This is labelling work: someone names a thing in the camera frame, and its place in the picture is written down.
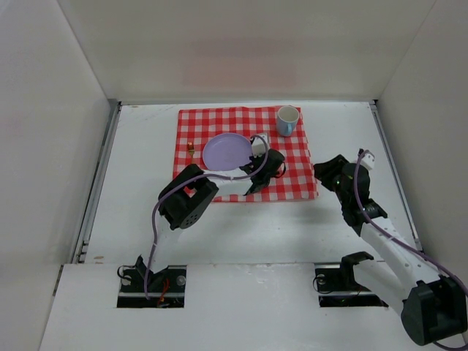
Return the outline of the white mug blue outside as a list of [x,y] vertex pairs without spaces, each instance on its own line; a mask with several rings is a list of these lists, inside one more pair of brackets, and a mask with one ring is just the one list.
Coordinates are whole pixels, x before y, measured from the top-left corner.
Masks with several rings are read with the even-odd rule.
[[283,137],[289,137],[293,133],[299,119],[300,112],[296,107],[282,106],[276,112],[276,130]]

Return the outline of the lilac round plate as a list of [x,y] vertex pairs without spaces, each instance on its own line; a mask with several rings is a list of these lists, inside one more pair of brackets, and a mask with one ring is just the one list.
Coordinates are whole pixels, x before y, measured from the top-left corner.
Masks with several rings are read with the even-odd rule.
[[208,170],[227,171],[249,164],[252,147],[249,139],[236,133],[222,133],[204,146],[202,160]]

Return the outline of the red white checkered cloth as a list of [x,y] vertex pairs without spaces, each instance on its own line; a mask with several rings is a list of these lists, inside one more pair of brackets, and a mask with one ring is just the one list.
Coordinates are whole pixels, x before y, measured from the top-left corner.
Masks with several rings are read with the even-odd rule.
[[311,154],[303,120],[299,119],[292,135],[283,137],[276,130],[278,106],[269,107],[211,107],[183,109],[178,112],[178,126],[173,159],[173,175],[190,164],[187,143],[195,147],[193,162],[206,169],[202,152],[206,143],[223,132],[240,134],[246,138],[260,133],[269,135],[270,147],[285,157],[286,172],[275,178],[261,192],[240,197],[217,197],[216,202],[259,203],[289,200],[313,200],[318,197]]

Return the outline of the gold fork dark handle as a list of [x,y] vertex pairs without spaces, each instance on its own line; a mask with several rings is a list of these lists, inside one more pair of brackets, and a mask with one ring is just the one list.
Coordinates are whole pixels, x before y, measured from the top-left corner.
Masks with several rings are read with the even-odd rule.
[[193,163],[193,156],[195,153],[195,147],[192,142],[187,143],[187,152],[189,154],[190,163]]

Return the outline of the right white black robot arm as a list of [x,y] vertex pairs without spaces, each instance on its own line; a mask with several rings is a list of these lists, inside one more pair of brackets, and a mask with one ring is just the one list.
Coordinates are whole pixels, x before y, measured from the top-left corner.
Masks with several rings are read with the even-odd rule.
[[346,290],[363,287],[400,317],[417,345],[434,344],[467,332],[467,287],[432,258],[412,248],[385,210],[370,197],[374,155],[361,151],[355,162],[342,155],[316,164],[314,177],[336,194],[344,221],[383,259],[367,252],[341,259],[339,278]]

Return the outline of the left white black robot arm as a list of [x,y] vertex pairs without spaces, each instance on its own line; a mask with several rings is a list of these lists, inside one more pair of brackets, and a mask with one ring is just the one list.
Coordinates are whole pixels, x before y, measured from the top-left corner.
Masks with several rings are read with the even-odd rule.
[[159,194],[151,215],[153,242],[148,263],[138,264],[143,291],[151,292],[169,266],[183,230],[194,225],[217,197],[256,194],[285,173],[285,157],[274,149],[252,156],[249,163],[228,171],[209,171],[190,164]]

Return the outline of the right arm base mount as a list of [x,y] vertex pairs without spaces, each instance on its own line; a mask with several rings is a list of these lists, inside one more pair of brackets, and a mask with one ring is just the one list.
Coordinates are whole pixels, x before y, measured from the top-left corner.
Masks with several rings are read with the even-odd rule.
[[348,284],[339,265],[316,265],[312,284],[322,308],[382,307],[386,302],[359,284]]

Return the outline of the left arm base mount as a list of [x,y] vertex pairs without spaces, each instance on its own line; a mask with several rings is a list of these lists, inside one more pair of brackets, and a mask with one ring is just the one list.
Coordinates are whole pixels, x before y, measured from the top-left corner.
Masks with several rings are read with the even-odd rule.
[[144,292],[143,276],[135,268],[122,265],[117,270],[120,286],[117,307],[121,309],[184,308],[186,266],[169,266],[148,278],[148,294]]

